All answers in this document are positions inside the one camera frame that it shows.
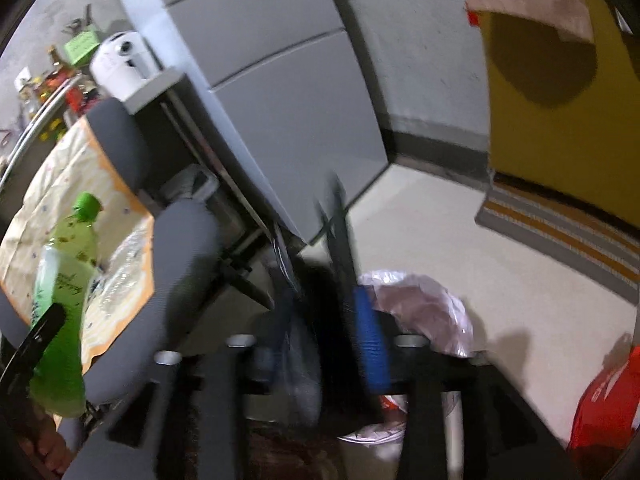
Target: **patterned cloth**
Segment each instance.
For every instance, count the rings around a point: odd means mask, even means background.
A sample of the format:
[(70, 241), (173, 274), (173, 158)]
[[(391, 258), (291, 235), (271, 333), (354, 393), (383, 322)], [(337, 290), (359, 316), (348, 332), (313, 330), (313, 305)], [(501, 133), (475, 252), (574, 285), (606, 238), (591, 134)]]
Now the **patterned cloth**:
[(82, 333), (82, 365), (87, 371), (153, 294), (154, 219), (114, 170), (85, 118), (66, 133), (31, 181), (0, 244), (0, 286), (20, 318), (30, 324), (40, 251), (82, 191), (97, 196), (104, 208), (94, 225), (98, 266), (104, 272), (97, 272)]

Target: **green liquid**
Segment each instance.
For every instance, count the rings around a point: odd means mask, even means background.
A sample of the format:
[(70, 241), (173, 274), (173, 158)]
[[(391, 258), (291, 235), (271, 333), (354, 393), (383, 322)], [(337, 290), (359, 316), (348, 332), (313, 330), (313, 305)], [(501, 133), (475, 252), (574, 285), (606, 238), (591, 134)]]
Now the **green liquid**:
[(80, 416), (85, 409), (80, 340), (96, 260), (97, 237), (91, 224), (69, 216), (56, 225), (36, 277), (32, 326), (53, 303), (62, 305), (66, 320), (34, 370), (31, 397), (65, 418)]

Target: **concrete wall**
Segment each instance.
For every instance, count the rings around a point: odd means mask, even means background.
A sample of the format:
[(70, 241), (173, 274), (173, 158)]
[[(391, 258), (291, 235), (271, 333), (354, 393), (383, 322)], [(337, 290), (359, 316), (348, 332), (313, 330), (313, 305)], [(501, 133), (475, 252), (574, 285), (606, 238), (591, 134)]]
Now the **concrete wall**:
[(0, 57), (0, 127), (8, 126), (18, 114), (14, 79), (20, 70), (28, 65), (34, 76), (48, 70), (47, 47), (62, 47), (68, 41), (63, 27), (83, 16), (84, 6), (89, 3), (94, 22), (103, 33), (129, 28), (119, 0), (37, 0)]
[(488, 84), (465, 0), (336, 0), (384, 127), (486, 149)]
[[(383, 127), (485, 149), (488, 90), (480, 32), (464, 0), (336, 0)], [(49, 66), (69, 20), (93, 4), (107, 33), (126, 28), (119, 0), (38, 0), (0, 57), (0, 127), (18, 111), (13, 80)]]

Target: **gray chair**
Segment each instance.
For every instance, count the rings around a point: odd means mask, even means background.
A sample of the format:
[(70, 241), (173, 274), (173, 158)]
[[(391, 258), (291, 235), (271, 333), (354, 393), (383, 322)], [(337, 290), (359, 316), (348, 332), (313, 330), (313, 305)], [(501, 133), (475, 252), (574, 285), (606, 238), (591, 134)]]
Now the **gray chair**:
[[(153, 161), (133, 118), (116, 99), (100, 102), (86, 117), (116, 171), (131, 190), (139, 190)], [(173, 348), (184, 338), (217, 275), (219, 252), (218, 224), (203, 204), (180, 200), (156, 217), (154, 294), (85, 374), (89, 402), (122, 398), (145, 379), (156, 351)], [(17, 348), (28, 331), (0, 292), (2, 335)]]

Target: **tile floor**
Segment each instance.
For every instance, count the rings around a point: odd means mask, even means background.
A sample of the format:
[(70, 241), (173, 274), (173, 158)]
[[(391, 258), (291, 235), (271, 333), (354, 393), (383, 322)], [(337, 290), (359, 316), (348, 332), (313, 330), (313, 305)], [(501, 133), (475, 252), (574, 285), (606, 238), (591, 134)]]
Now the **tile floor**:
[[(566, 440), (581, 393), (619, 338), (633, 330), (636, 309), (555, 260), (476, 226), (481, 201), (480, 191), (462, 184), (389, 167), (351, 209), (360, 269), (427, 274), (462, 298), (478, 349), (494, 354), (551, 430)], [(322, 244), (303, 255), (321, 258)], [(226, 291), (185, 350), (214, 348), (259, 311)], [(456, 470), (461, 448), (453, 428), (450, 462)], [(395, 466), (380, 463), (370, 451), (351, 445), (345, 452), (351, 480), (393, 478)]]

